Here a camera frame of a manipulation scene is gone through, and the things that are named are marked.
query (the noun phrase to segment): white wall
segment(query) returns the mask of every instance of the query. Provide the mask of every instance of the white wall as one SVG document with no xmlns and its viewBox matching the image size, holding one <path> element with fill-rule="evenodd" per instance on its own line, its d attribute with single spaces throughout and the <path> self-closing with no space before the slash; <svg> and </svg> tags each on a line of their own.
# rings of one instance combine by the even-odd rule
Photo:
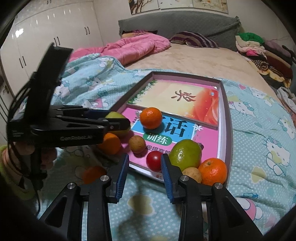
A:
<svg viewBox="0 0 296 241">
<path fill-rule="evenodd" d="M 266 39 L 278 39 L 279 44 L 284 44 L 293 49 L 294 42 L 288 31 L 275 15 L 261 0 L 227 0 L 228 14 L 200 9 L 168 9 L 151 12 L 188 10 L 204 11 L 222 14 L 230 17 L 238 16 L 245 32 L 253 32 Z M 128 0 L 94 0 L 94 7 L 99 22 L 99 28 L 104 44 L 120 39 L 118 20 L 130 18 Z"/>
</svg>

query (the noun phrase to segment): tangerine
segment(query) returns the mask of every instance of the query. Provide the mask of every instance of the tangerine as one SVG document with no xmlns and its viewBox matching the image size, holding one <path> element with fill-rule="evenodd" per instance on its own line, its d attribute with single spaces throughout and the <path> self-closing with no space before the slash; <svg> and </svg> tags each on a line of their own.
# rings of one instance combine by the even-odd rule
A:
<svg viewBox="0 0 296 241">
<path fill-rule="evenodd" d="M 148 130 L 156 129 L 161 125 L 163 115 L 159 109 L 154 107 L 145 108 L 140 114 L 142 126 Z"/>
<path fill-rule="evenodd" d="M 214 183 L 224 183 L 227 178 L 227 167 L 218 158 L 209 158 L 200 164 L 198 170 L 202 174 L 202 184 L 212 186 Z"/>
<path fill-rule="evenodd" d="M 121 148 L 121 142 L 118 136 L 107 133 L 104 136 L 103 143 L 98 144 L 97 147 L 107 155 L 115 155 Z"/>
<path fill-rule="evenodd" d="M 83 183 L 90 184 L 94 182 L 96 179 L 106 174 L 106 170 L 100 166 L 90 167 L 87 170 L 85 170 L 82 174 Z"/>
</svg>

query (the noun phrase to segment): red tomato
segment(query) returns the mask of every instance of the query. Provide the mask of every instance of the red tomato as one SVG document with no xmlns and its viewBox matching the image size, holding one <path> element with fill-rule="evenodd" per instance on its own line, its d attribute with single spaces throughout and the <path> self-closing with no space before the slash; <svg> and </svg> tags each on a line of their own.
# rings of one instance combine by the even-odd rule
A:
<svg viewBox="0 0 296 241">
<path fill-rule="evenodd" d="M 163 153 L 160 151 L 152 151 L 146 157 L 146 163 L 153 172 L 161 172 L 160 157 Z"/>
</svg>

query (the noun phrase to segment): striped pillow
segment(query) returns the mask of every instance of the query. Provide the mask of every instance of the striped pillow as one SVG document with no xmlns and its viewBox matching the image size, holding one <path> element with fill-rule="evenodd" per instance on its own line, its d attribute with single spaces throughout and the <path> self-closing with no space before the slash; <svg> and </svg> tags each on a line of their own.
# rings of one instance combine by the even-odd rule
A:
<svg viewBox="0 0 296 241">
<path fill-rule="evenodd" d="M 188 46 L 195 48 L 218 48 L 218 45 L 213 40 L 210 40 L 201 34 L 188 31 L 175 34 L 171 37 L 170 41 L 171 43 L 176 44 L 187 44 Z"/>
</svg>

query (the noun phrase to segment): gray headboard cover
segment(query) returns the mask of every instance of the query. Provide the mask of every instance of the gray headboard cover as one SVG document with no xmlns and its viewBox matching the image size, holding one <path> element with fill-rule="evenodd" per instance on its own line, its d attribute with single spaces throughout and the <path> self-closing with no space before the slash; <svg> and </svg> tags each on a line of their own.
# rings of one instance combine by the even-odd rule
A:
<svg viewBox="0 0 296 241">
<path fill-rule="evenodd" d="M 157 34 L 170 39 L 182 31 L 200 33 L 215 41 L 219 47 L 236 51 L 235 35 L 240 27 L 238 17 L 199 11 L 165 11 L 142 14 L 119 20 L 119 34 L 132 30 L 157 30 Z"/>
</svg>

